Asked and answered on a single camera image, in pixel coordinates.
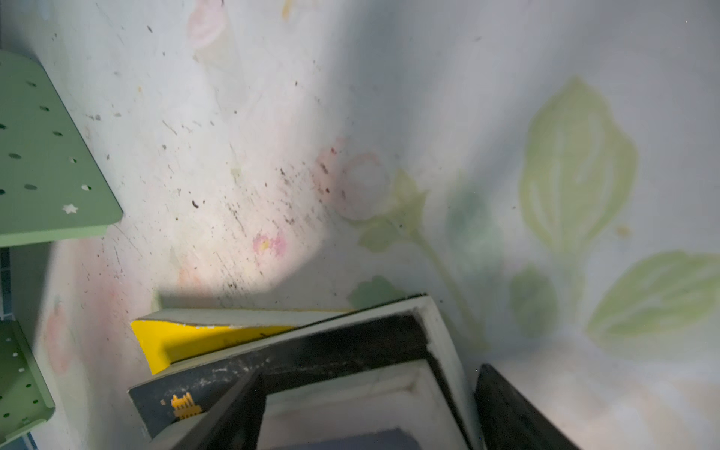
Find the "black slipcase box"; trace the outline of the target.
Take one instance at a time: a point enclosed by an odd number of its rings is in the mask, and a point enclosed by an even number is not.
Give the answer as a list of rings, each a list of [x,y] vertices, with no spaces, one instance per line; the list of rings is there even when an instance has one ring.
[[[482,448],[472,386],[446,323],[429,296],[416,296],[345,313],[175,363],[129,390],[149,437],[176,417],[172,396],[189,394],[209,410],[242,376],[260,371],[275,394],[389,367],[426,361],[468,448]]]

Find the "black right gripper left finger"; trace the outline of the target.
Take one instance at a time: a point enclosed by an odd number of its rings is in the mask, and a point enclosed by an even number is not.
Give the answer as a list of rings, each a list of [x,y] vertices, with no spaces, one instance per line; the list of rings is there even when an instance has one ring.
[[[264,376],[258,369],[249,371],[179,440],[174,449],[256,449],[265,411]]]

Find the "dark blue book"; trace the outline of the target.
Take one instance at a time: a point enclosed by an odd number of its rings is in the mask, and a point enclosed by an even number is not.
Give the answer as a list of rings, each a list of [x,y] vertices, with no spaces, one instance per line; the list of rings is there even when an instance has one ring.
[[[400,429],[349,436],[311,444],[281,446],[282,450],[420,450],[416,439]]]

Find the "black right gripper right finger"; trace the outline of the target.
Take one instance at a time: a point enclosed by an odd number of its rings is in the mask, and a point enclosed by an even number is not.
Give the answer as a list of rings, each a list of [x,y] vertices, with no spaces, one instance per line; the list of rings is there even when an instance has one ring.
[[[487,449],[579,449],[492,365],[480,367],[474,399]]]

